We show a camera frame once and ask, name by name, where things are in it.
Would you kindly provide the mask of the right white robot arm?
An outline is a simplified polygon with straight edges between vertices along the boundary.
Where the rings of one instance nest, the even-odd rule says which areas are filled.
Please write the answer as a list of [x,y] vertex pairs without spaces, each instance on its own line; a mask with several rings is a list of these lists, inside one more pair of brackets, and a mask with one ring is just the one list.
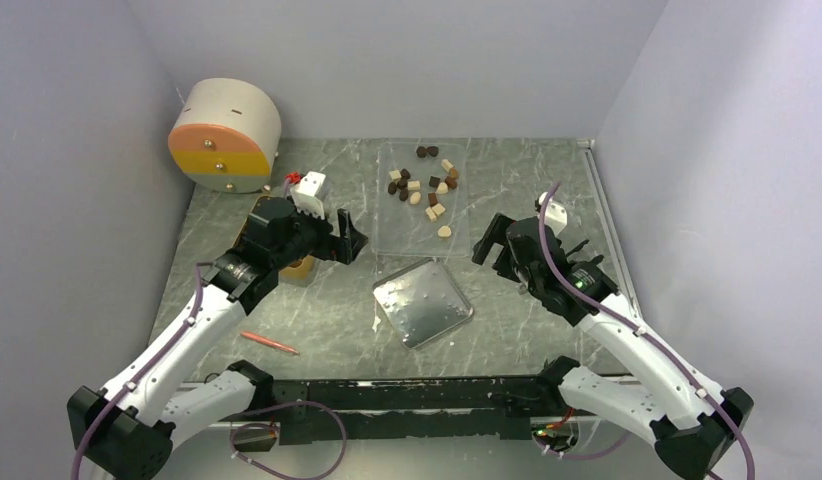
[[607,380],[578,361],[560,356],[535,378],[539,407],[559,415],[586,410],[650,444],[682,479],[705,479],[733,445],[739,445],[746,476],[756,475],[743,427],[754,401],[740,387],[724,388],[670,348],[601,270],[598,260],[572,261],[552,229],[539,218],[495,215],[473,247],[482,264],[493,246],[498,276],[526,287],[549,312],[612,353],[641,385]]

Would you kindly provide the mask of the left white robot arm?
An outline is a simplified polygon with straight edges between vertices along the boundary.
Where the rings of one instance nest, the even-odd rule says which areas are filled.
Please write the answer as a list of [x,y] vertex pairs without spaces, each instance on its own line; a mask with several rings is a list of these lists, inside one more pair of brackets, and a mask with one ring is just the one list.
[[280,408],[272,375],[247,361],[184,397],[175,392],[196,364],[271,293],[282,270],[308,256],[349,265],[368,244],[345,209],[336,224],[318,200],[262,196],[234,245],[195,267],[195,291],[165,331],[97,390],[69,399],[75,455],[70,476],[90,460],[115,479],[151,479],[175,447],[229,415],[259,420]]

